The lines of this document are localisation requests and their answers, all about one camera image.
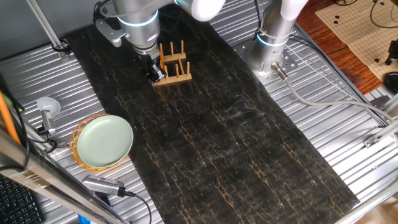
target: light green plate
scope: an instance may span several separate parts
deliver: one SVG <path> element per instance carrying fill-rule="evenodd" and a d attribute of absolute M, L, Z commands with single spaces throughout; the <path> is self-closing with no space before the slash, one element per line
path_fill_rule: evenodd
<path fill-rule="evenodd" d="M 132 128 L 125 119 L 106 115 L 83 128 L 77 140 L 77 153 L 89 166 L 109 167 L 129 153 L 132 140 Z"/>

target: metal plate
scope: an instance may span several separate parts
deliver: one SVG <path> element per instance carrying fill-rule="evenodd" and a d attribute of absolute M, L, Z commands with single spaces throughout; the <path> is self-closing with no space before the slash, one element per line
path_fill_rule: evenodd
<path fill-rule="evenodd" d="M 50 45 L 0 62 L 0 73 L 10 92 L 25 107 L 24 119 L 36 128 L 42 123 L 36 101 L 49 96 L 60 102 L 61 111 L 54 117 L 57 133 L 52 136 L 53 140 L 69 142 L 73 129 L 83 119 L 104 113 L 76 57 L 71 54 L 68 59 L 61 60 Z M 152 223 L 163 223 L 130 159 L 110 170 L 89 172 L 73 162 L 67 148 L 56 149 L 51 157 L 80 181 L 88 174 L 93 174 L 124 182 L 128 190 L 147 200 L 152 210 Z M 41 195 L 38 198 L 45 223 L 78 223 L 76 213 Z M 147 207 L 138 198 L 110 196 L 109 199 L 113 209 L 125 220 L 138 224 L 149 223 Z"/>
<path fill-rule="evenodd" d="M 252 40 L 247 40 L 243 42 L 242 44 L 238 44 L 237 46 L 233 47 L 234 51 L 241 57 L 243 61 L 246 62 L 246 51 L 250 47 L 252 43 Z M 286 73 L 293 72 L 294 70 L 297 69 L 297 63 L 293 60 L 291 55 L 289 54 L 288 50 L 285 48 L 283 52 L 283 61 L 281 62 L 281 67 L 283 71 Z M 270 74 L 262 74 L 257 71 L 253 71 L 254 74 L 258 77 L 258 79 L 262 82 L 265 83 L 268 79 L 275 79 L 278 78 L 279 76 L 274 72 Z"/>
<path fill-rule="evenodd" d="M 227 0 L 221 13 L 211 21 L 211 25 L 240 54 L 239 48 L 242 45 L 247 47 L 244 42 L 250 42 L 254 36 L 256 17 L 253 1 Z M 334 86 L 338 84 L 342 90 L 358 100 L 366 101 L 358 91 L 353 91 L 352 83 L 348 83 L 341 72 L 335 72 L 313 49 L 291 40 L 287 45 L 304 55 L 309 66 L 330 81 L 315 73 L 289 51 L 298 65 L 294 71 L 288 73 L 289 79 L 302 97 L 324 102 L 350 100 L 350 96 Z M 348 105 L 324 108 L 303 105 L 292 96 L 279 77 L 260 77 L 260 81 L 272 99 L 303 131 L 360 201 L 363 202 L 377 193 L 380 186 L 398 175 L 398 147 L 392 138 L 383 139 L 369 149 L 363 144 L 372 134 L 381 130 L 378 128 L 378 120 L 368 111 Z"/>

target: black marble mat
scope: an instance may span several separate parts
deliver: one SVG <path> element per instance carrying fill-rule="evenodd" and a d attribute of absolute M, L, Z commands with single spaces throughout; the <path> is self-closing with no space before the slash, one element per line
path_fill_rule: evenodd
<path fill-rule="evenodd" d="M 232 48 L 178 17 L 159 42 L 179 52 L 184 40 L 193 81 L 173 86 L 153 88 L 125 40 L 115 48 L 95 26 L 67 36 L 105 111 L 134 126 L 130 156 L 164 222 L 334 223 L 350 211 L 356 197 Z M 160 18 L 169 31 L 178 21 Z"/>

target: wicker basket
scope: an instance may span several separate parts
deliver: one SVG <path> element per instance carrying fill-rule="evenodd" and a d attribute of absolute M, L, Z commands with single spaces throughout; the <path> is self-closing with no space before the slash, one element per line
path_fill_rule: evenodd
<path fill-rule="evenodd" d="M 102 171 L 102 170 L 110 169 L 112 167 L 117 166 L 119 163 L 121 163 L 123 160 L 125 160 L 125 158 L 128 156 L 128 155 L 126 155 L 125 158 L 123 158 L 122 160 L 120 160 L 120 162 L 118 162 L 114 165 L 111 165 L 109 167 L 102 167 L 102 168 L 89 166 L 88 164 L 85 164 L 82 161 L 82 159 L 80 159 L 79 154 L 77 153 L 77 140 L 79 139 L 79 135 L 80 135 L 81 131 L 83 130 L 83 128 L 85 128 L 85 126 L 87 126 L 88 123 L 90 123 L 94 119 L 102 117 L 102 116 L 106 116 L 106 115 L 109 115 L 109 114 L 94 114 L 94 115 L 84 119 L 78 126 L 75 127 L 75 129 L 72 132 L 72 135 L 70 136 L 70 141 L 69 141 L 70 155 L 72 156 L 73 161 L 83 169 L 86 169 L 89 171 Z"/>

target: black keyboard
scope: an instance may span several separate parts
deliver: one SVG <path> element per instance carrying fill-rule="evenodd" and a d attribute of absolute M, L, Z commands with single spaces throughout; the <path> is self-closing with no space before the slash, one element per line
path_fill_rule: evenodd
<path fill-rule="evenodd" d="M 44 216 L 25 186 L 0 175 L 0 224 L 40 224 Z"/>

